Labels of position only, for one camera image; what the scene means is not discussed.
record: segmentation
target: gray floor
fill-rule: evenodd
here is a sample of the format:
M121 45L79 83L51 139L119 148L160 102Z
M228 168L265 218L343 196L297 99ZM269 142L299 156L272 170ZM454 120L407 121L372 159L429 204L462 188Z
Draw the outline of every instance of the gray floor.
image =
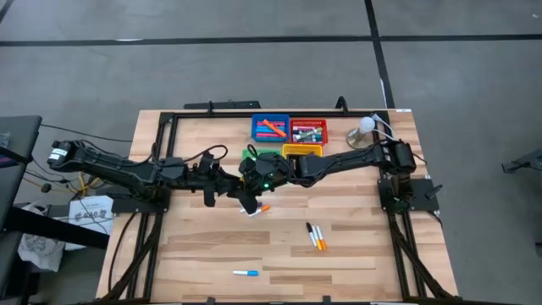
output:
M542 33L540 1L373 0L381 35ZM16 0L0 40L369 33L363 1ZM538 304L540 178L501 162L542 147L542 42L387 42L398 108L412 108L439 193L445 238L465 298ZM257 99L265 108L382 108L370 42L140 47L1 47L2 115L130 138L144 108ZM53 139L41 130L36 160ZM96 141L127 154L130 146ZM18 201L64 204L23 184ZM71 254L42 282L52 304L94 296L103 253ZM77 291L69 285L77 281Z

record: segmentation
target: wooden table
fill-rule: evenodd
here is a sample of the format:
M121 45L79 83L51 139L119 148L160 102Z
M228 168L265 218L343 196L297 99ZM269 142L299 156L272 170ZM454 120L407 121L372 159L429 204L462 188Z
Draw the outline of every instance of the wooden table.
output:
M160 112L140 112L130 159L139 161L150 153ZM397 136L423 156L412 112L390 110L389 115ZM190 157L224 144L230 152L221 165L232 174L238 173L246 144L280 148L279 144L255 143L251 119L181 119L179 124L174 156ZM327 124L329 144L324 146L324 155L350 150L346 132L359 124L359 118L328 119ZM162 152L168 134L166 128ZM413 178L427 174L426 167L417 163ZM216 208L207 208L202 192L174 191L163 218L152 302L204 302L207 297L216 297L218 302L314 302L321 301L322 295L335 301L401 300L388 221L380 209L378 178L377 168L364 168L329 175L310 189L283 186L261 197L271 209L253 218L239 213L235 199L217 197ZM419 257L439 283L456 294L439 223L425 212L411 213L411 217ZM113 250L128 218L123 214L114 221L97 297L107 292ZM320 225L328 251L314 250L306 221ZM131 262L138 225L139 215L122 241L113 267L114 281ZM406 257L405 262L410 292L416 295ZM143 262L137 297L142 295L146 269ZM232 275L237 269L256 269L260 275Z

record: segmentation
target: blue bin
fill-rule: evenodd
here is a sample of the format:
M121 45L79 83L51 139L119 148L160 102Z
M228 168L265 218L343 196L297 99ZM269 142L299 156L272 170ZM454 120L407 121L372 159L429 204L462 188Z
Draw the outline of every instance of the blue bin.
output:
M267 119L269 122L285 122L286 137L256 137L256 127L258 121ZM286 142L290 139L290 116L288 114L254 114L252 116L252 139L254 141L267 142Z

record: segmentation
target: white cable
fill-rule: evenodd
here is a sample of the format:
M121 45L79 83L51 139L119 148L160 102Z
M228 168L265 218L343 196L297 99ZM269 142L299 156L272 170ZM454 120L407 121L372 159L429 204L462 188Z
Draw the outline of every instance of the white cable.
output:
M390 135L388 135L387 133L385 133L385 132L383 132L383 131L381 131L381 130L373 130L373 131L376 131L376 132L378 132L378 133L381 133L381 134L383 134L384 136L386 136L387 138L389 138L390 140L395 141L394 138L392 138Z
M397 136L395 135L395 131L393 130L393 128L391 128L391 126L388 123L384 122L384 120L381 119L378 114L373 114L373 119L375 121L378 121L378 122L384 124L386 127L390 128L391 135L393 136L393 139L391 139L391 140L396 141Z

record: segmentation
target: blue marker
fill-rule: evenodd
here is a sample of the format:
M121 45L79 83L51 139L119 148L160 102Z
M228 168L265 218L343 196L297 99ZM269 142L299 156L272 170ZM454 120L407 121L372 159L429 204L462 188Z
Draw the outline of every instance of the blue marker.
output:
M257 276L257 271L256 270L234 271L234 275Z

